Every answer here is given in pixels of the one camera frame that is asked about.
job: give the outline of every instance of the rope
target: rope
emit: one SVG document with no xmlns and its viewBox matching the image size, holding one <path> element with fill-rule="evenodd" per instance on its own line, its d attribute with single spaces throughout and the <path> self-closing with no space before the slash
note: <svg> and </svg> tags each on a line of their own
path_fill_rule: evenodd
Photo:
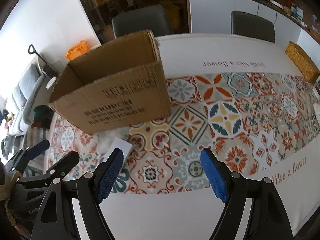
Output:
<svg viewBox="0 0 320 240">
<path fill-rule="evenodd" d="M 11 195 L 12 188 L 17 181 L 17 178 L 21 178 L 22 175 L 20 172 L 16 171 L 15 174 L 9 179 L 7 172 L 5 171 L 4 165 L 1 163 L 4 169 L 4 184 L 0 185 L 0 201 L 5 200 L 4 207 L 7 212 L 8 219 L 12 226 L 16 225 L 16 221 L 14 220 L 11 212 L 8 210 L 8 203 Z"/>
</svg>

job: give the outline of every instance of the screw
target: screw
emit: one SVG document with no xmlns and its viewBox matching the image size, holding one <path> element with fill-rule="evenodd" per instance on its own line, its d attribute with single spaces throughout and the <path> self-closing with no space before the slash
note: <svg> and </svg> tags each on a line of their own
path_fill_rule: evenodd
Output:
<svg viewBox="0 0 320 240">
<path fill-rule="evenodd" d="M 92 173 L 91 171 L 87 172 L 87 173 L 84 175 L 84 177 L 85 177 L 86 179 L 91 178 L 92 176 L 93 176 L 93 173 Z"/>
<path fill-rule="evenodd" d="M 54 178 L 52 182 L 54 184 L 58 184 L 60 182 L 60 178 Z"/>
<path fill-rule="evenodd" d="M 268 177 L 265 177 L 263 180 L 267 184 L 270 184 L 272 182 L 272 180 L 270 178 L 268 178 Z"/>
<path fill-rule="evenodd" d="M 231 172 L 231 176 L 232 176 L 233 178 L 237 179 L 237 178 L 240 177 L 240 174 L 239 174 L 238 172 L 236 172 L 236 171 L 233 171 L 233 172 Z"/>
</svg>

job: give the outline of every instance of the white tablecloth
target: white tablecloth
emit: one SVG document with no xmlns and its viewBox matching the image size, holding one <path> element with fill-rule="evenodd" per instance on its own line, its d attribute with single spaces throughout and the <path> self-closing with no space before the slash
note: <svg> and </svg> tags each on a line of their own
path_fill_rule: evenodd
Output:
<svg viewBox="0 0 320 240">
<path fill-rule="evenodd" d="M 171 35 L 158 41 L 166 78 L 233 71 L 301 75 L 284 48 L 266 41 L 212 34 Z M 320 141 L 314 139 L 290 158 L 250 177 L 277 178 L 294 235 L 319 206 L 319 149 Z M 81 239 L 88 239 L 78 201 L 73 204 Z M 250 206 L 247 200 L 236 239 L 243 239 Z M 116 239 L 194 240 L 210 237 L 224 204 L 207 188 L 167 195 L 110 194 L 100 207 Z"/>
</svg>

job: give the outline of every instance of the cable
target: cable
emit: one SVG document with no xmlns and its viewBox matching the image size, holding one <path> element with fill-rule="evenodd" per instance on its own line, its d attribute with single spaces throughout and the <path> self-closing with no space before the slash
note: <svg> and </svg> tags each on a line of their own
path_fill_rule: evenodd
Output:
<svg viewBox="0 0 320 240">
<path fill-rule="evenodd" d="M 277 16 L 278 16 L 278 12 L 276 11 L 276 20 L 275 20 L 275 23 L 273 24 L 273 26 L 276 24 Z"/>
<path fill-rule="evenodd" d="M 260 3 L 258 2 L 258 11 L 259 11 L 259 6 L 260 6 Z M 258 16 L 258 11 L 257 11 L 257 16 Z"/>
</svg>

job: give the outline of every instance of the pillow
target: pillow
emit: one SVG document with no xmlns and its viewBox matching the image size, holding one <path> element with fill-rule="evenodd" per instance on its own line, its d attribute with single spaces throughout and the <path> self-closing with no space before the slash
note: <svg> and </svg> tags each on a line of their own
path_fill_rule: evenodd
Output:
<svg viewBox="0 0 320 240">
<path fill-rule="evenodd" d="M 13 96 L 14 101 L 17 104 L 17 107 L 19 109 L 22 109 L 22 105 L 24 106 L 27 100 L 24 97 L 24 95 L 22 94 L 20 87 L 19 87 L 19 84 L 14 89 L 12 96 Z"/>
<path fill-rule="evenodd" d="M 9 113 L 12 112 L 13 114 L 17 114 L 20 111 L 12 95 L 8 96 L 7 103 L 5 104 L 5 109 L 7 109 Z"/>
<path fill-rule="evenodd" d="M 19 81 L 19 87 L 26 99 L 29 98 L 39 77 L 40 74 L 36 65 L 31 63 Z"/>
</svg>

